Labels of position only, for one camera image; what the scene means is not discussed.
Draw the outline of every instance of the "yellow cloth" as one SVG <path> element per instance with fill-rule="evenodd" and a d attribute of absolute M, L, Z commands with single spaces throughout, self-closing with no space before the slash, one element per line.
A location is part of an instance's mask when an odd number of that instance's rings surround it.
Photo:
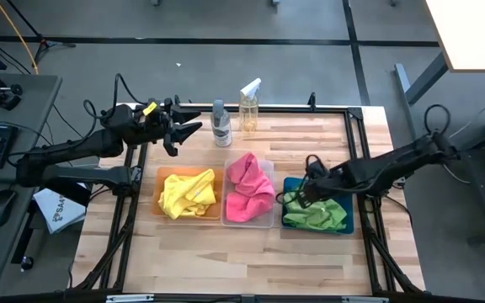
<path fill-rule="evenodd" d="M 164 191 L 158 204 L 172 219 L 204 215 L 209 205 L 216 203 L 214 182 L 215 172 L 212 169 L 195 177 L 170 175 L 164 181 Z"/>

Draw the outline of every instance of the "plastic bin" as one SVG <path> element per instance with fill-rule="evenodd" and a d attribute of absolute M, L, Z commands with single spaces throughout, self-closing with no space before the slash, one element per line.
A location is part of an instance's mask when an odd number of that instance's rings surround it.
<path fill-rule="evenodd" d="M 273 209 L 258 215 L 246 222 L 231 222 L 226 217 L 226 197 L 227 194 L 235 191 L 235 184 L 227 177 L 227 168 L 238 159 L 230 159 L 226 161 L 224 167 L 224 189 L 222 190 L 222 207 L 221 207 L 221 223 L 229 227 L 246 227 L 246 228 L 271 228 L 274 224 Z M 259 167 L 263 170 L 265 176 L 269 178 L 270 182 L 274 184 L 274 163 L 267 160 L 258 160 Z M 271 198 L 271 204 L 274 203 L 274 197 Z"/>
<path fill-rule="evenodd" d="M 301 186 L 302 179 L 300 178 L 285 178 L 284 179 L 284 193 L 297 189 Z M 339 198 L 335 198 L 334 201 L 338 202 L 342 208 L 344 208 L 347 216 L 342 221 L 345 224 L 345 228 L 339 231 L 317 231 L 313 229 L 306 229 L 306 228 L 298 228 L 294 227 L 289 223 L 284 223 L 284 215 L 287 213 L 287 208 L 282 205 L 282 227 L 287 229 L 300 229 L 303 231 L 314 231 L 314 232 L 323 232 L 323 233 L 331 233 L 331 234 L 339 234 L 339 235 L 349 235 L 352 234 L 354 231 L 354 216 L 353 216 L 353 195 L 348 194 Z"/>
<path fill-rule="evenodd" d="M 177 174 L 179 176 L 197 176 L 200 173 L 206 171 L 207 167 L 160 167 L 157 170 L 157 176 L 155 180 L 155 189 L 152 194 L 151 201 L 151 212 L 153 215 L 165 216 L 169 218 L 166 213 L 162 210 L 158 204 L 160 199 L 160 194 L 164 191 L 164 181 L 167 177 L 172 174 Z M 215 191 L 216 203 L 209 206 L 207 211 L 202 216 L 196 217 L 179 217 L 176 220 L 218 220 L 220 219 L 221 212 L 221 197 L 222 189 L 224 184 L 224 171 L 222 169 L 213 169 L 215 172 L 215 183 L 213 184 L 213 189 Z"/>

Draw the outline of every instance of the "blue tray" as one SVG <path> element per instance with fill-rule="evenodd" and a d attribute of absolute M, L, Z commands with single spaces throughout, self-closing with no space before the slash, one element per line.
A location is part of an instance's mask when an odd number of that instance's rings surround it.
<path fill-rule="evenodd" d="M 299 186 L 301 186 L 302 179 L 300 178 L 285 178 L 284 179 L 284 193 L 297 189 Z M 342 223 L 345 224 L 345 228 L 343 230 L 339 231 L 316 231 L 313 229 L 306 229 L 306 228 L 297 228 L 292 226 L 289 223 L 284 223 L 284 215 L 287 213 L 287 209 L 285 206 L 282 205 L 282 227 L 288 228 L 288 229 L 301 229 L 304 231 L 314 231 L 314 232 L 324 232 L 324 233 L 332 233 L 332 234 L 339 234 L 339 235 L 349 235 L 352 234 L 354 231 L 354 217 L 353 217 L 353 195 L 348 194 L 339 198 L 334 199 L 334 201 L 338 202 L 344 208 L 345 212 L 347 213 L 347 216 L 345 219 L 342 221 Z"/>

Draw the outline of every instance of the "plastic bottle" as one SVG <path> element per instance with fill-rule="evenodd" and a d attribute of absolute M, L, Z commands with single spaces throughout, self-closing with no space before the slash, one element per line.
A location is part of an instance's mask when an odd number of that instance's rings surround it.
<path fill-rule="evenodd" d="M 249 132 L 258 129 L 259 101 L 256 92 L 260 83 L 261 79 L 257 78 L 241 89 L 239 102 L 239 130 L 241 131 Z"/>
<path fill-rule="evenodd" d="M 219 147 L 232 144 L 232 123 L 222 100 L 215 100 L 212 104 L 211 126 L 215 143 Z"/>

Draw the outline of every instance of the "computer mouse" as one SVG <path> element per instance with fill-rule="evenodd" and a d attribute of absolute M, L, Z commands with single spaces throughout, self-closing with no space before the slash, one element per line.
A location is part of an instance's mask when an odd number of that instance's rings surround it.
<path fill-rule="evenodd" d="M 0 191 L 0 227 L 7 223 L 17 195 L 15 191 L 10 189 Z"/>

